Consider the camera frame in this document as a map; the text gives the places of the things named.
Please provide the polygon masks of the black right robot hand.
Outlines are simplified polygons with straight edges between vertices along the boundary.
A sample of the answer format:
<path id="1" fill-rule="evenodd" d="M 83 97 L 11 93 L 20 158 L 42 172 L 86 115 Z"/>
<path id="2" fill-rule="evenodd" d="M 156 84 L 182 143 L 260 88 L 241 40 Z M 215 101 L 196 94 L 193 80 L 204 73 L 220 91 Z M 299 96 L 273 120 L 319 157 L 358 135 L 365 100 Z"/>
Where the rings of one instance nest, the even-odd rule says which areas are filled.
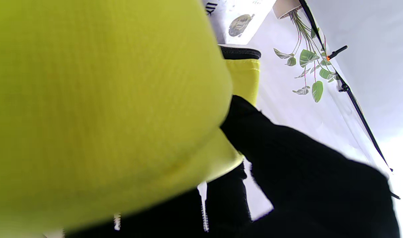
<path id="1" fill-rule="evenodd" d="M 273 205 L 250 217 L 244 165 L 207 184 L 204 231 L 198 189 L 133 216 L 121 217 L 66 238 L 399 238 L 386 176 L 345 158 L 293 128 L 273 124 L 234 95 L 221 125 L 250 173 Z"/>

